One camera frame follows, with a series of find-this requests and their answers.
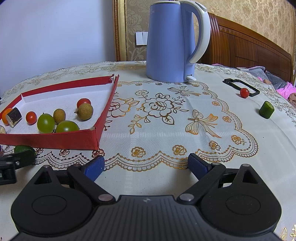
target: light switch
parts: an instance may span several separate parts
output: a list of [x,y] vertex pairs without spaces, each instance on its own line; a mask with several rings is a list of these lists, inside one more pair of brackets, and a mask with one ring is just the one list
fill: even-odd
[[143,32],[136,32],[136,45],[143,45]]
[[148,32],[136,32],[136,45],[147,45]]
[[147,45],[148,32],[143,32],[143,45]]

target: cardboard tray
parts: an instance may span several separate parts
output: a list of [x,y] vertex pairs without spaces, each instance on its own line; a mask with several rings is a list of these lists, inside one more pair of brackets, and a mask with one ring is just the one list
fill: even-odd
[[[21,93],[5,109],[17,107],[22,119],[14,128],[5,126],[0,119],[0,125],[6,129],[6,134],[0,134],[0,144],[48,149],[97,150],[118,79],[119,75],[112,75],[74,80]],[[94,108],[93,116],[87,121],[79,120],[74,113],[80,98],[89,98]],[[26,122],[26,113],[29,111],[34,111],[38,118],[42,113],[53,115],[57,108],[64,109],[66,120],[76,122],[80,130],[41,134],[37,129],[37,123],[29,125]]]

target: cucumber piece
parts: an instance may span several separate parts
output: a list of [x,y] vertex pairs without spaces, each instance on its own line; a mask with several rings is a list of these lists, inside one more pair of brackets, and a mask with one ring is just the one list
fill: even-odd
[[15,146],[14,153],[20,153],[20,152],[27,151],[27,150],[33,151],[35,153],[35,156],[36,156],[37,153],[34,150],[34,148],[30,147],[30,146],[26,146],[26,145],[17,145],[17,146]]
[[259,110],[259,114],[265,119],[269,119],[274,112],[274,107],[268,101],[265,101]]

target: green tomato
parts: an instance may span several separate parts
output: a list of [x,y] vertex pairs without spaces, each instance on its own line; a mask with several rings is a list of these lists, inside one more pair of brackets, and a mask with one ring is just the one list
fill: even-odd
[[54,130],[54,118],[50,114],[42,114],[37,121],[37,128],[42,133],[52,133]]
[[57,125],[56,133],[79,131],[77,124],[70,120],[64,120]]

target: wooden headboard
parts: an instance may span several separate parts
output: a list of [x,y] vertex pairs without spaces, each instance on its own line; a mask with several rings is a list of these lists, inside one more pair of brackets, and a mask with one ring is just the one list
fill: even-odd
[[198,63],[234,68],[264,66],[272,74],[292,82],[293,64],[289,53],[249,28],[212,13],[209,16],[211,39]]

